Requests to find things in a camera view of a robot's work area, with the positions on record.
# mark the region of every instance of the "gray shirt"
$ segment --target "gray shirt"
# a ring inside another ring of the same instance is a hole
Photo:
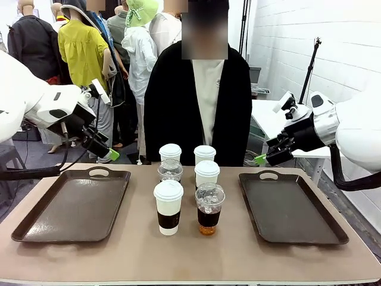
[[[126,28],[126,17],[127,11],[121,11],[119,15],[115,15],[107,20],[107,26],[113,37],[115,49],[117,49],[124,67],[128,69],[130,65],[129,53],[121,46]]]

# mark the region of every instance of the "black cardigan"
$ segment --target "black cardigan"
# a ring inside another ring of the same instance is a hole
[[[220,166],[242,166],[251,120],[249,65],[229,47],[225,61],[212,146]],[[147,159],[160,161],[159,149],[175,143],[182,149],[181,162],[194,166],[194,149],[203,144],[195,78],[190,60],[182,60],[182,43],[167,48],[152,71],[145,93]]]

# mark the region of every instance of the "clear plastic cup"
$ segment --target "clear plastic cup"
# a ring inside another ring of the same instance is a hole
[[[205,183],[217,183],[220,167],[214,161],[201,161],[195,167],[196,187]]]
[[[201,145],[195,148],[196,165],[201,161],[214,161],[217,152],[212,146]]]
[[[176,144],[167,144],[160,148],[159,154],[161,157],[161,161],[166,159],[174,159],[180,161],[182,150],[180,146]]]
[[[159,173],[160,182],[166,180],[180,182],[183,175],[183,166],[177,160],[166,159],[160,163],[157,172]]]
[[[220,185],[202,184],[196,191],[199,231],[203,235],[216,232],[225,193]]]
[[[154,189],[159,230],[163,235],[174,235],[179,229],[183,194],[181,184],[173,180],[162,181]]]

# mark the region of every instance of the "coffee cup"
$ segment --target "coffee cup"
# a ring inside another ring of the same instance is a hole
[[[220,167],[214,161],[201,161],[195,167],[196,187],[202,184],[217,183]]]
[[[167,144],[160,148],[159,154],[161,156],[161,161],[166,159],[173,159],[176,161],[180,161],[181,156],[181,148],[176,144]]]
[[[214,156],[217,154],[216,149],[207,145],[196,147],[194,153],[196,165],[201,161],[214,161]]]
[[[181,184],[173,180],[162,181],[154,189],[159,230],[164,235],[174,235],[179,229],[183,194]]]

